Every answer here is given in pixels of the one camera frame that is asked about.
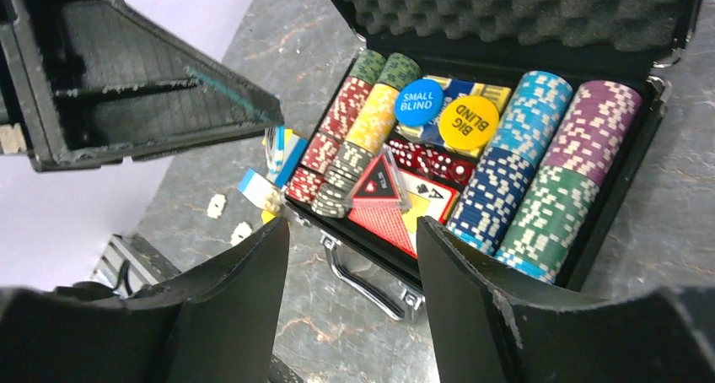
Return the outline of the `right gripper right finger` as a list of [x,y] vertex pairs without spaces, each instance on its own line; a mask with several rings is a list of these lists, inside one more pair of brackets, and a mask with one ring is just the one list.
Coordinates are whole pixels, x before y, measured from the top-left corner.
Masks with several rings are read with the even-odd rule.
[[620,300],[543,283],[432,218],[418,266],[442,382],[711,382],[714,289],[663,286]]

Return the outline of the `yellow round button chip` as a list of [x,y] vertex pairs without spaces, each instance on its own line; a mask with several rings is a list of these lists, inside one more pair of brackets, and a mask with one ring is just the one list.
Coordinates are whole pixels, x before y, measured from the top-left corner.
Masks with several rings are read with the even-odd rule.
[[487,98],[463,96],[450,102],[438,121],[440,137],[451,148],[474,150],[484,147],[499,123],[499,111]]

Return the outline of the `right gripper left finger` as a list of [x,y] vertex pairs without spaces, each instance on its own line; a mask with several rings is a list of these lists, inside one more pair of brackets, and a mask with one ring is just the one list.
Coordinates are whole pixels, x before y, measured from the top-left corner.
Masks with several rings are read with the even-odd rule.
[[1,290],[4,382],[266,382],[288,267],[275,218],[123,298],[97,283]]

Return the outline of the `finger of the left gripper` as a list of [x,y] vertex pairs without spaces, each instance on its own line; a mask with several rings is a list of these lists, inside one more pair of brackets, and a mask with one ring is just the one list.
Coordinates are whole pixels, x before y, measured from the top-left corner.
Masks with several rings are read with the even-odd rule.
[[278,98],[125,0],[1,0],[1,151],[91,170],[260,136]]

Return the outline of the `blue round button chip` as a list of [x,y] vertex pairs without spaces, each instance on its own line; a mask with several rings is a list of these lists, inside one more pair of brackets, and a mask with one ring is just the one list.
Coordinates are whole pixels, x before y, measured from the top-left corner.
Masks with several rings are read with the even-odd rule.
[[444,90],[429,78],[421,78],[408,84],[395,102],[396,120],[409,127],[429,123],[443,108]]

